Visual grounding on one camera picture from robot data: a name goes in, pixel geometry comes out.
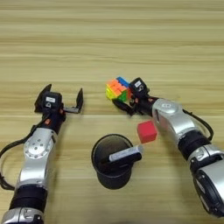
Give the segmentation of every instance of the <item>colorful blocks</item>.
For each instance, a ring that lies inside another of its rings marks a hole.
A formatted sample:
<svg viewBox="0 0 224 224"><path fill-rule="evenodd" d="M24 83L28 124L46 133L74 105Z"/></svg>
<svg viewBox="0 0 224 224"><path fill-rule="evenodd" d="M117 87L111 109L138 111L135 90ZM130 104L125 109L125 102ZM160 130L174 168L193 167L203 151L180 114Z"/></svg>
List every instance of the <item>colorful blocks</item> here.
<svg viewBox="0 0 224 224"><path fill-rule="evenodd" d="M137 134L142 144L152 142L157 138L157 130L153 122L141 122L137 125Z"/></svg>
<svg viewBox="0 0 224 224"><path fill-rule="evenodd" d="M129 83L122 77L118 77L107 83L106 96L112 99L119 99L122 102L126 102L130 99Z"/></svg>

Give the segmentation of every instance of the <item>silver robot arm segment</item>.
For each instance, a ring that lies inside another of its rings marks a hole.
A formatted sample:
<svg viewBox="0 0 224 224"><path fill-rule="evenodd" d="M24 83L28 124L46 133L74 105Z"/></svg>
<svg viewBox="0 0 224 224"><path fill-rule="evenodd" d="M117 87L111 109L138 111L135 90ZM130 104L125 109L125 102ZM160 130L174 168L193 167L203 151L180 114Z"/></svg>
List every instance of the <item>silver robot arm segment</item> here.
<svg viewBox="0 0 224 224"><path fill-rule="evenodd" d="M224 216L224 152L208 141L195 121L176 102L156 100L152 117L168 131L189 163L203 207L210 214Z"/></svg>
<svg viewBox="0 0 224 224"><path fill-rule="evenodd" d="M17 181L16 194L11 202L10 210L4 214L2 224L35 223L35 220L37 223L43 223L41 221L44 219L56 140L57 134L54 130L37 128L24 144L24 167ZM25 206L25 204L36 204L33 205L36 208Z"/></svg>
<svg viewBox="0 0 224 224"><path fill-rule="evenodd" d="M60 127L67 113L78 114L83 104L82 89L76 98L76 107L64 107L62 95L51 92L51 84L46 86L35 102L35 112L42 114L42 120L34 125L25 138L6 145L0 157L9 149L24 144L24 167L20 172L16 187L8 184L0 172L3 189L15 190L10 209L2 219L2 224L43 224L52 161Z"/></svg>

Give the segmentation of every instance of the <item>green block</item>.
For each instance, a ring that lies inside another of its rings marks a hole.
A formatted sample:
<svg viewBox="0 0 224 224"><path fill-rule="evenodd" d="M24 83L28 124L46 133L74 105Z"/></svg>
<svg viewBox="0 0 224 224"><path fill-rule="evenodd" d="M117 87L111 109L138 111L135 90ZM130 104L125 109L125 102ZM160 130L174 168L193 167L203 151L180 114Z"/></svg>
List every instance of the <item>green block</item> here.
<svg viewBox="0 0 224 224"><path fill-rule="evenodd" d="M127 101L127 98L128 98L128 91L127 90L123 91L122 94L120 94L118 96L118 99L120 101L122 101L122 102L126 102Z"/></svg>

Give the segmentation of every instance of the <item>blue block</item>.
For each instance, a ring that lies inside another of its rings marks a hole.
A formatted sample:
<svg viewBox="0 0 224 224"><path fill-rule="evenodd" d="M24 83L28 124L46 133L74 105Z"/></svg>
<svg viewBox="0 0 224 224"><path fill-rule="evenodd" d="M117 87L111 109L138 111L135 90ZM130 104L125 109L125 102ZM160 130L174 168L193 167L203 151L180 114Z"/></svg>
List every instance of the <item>blue block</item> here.
<svg viewBox="0 0 224 224"><path fill-rule="evenodd" d="M126 88L130 86L130 84L123 77L120 76L120 77L117 77L116 79Z"/></svg>

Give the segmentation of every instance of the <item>black cup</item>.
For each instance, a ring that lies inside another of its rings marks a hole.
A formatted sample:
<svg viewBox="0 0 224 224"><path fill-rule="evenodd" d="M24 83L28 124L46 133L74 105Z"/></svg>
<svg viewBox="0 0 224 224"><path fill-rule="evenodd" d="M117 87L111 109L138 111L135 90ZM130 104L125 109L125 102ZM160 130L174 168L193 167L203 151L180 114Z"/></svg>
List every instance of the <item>black cup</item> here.
<svg viewBox="0 0 224 224"><path fill-rule="evenodd" d="M115 190L125 186L130 180L133 164L129 164L118 171L103 171L99 167L99 163L103 159L108 158L110 154L130 147L133 147L131 141L127 137L118 134L104 136L94 145L91 157L92 163L99 181L106 188Z"/></svg>

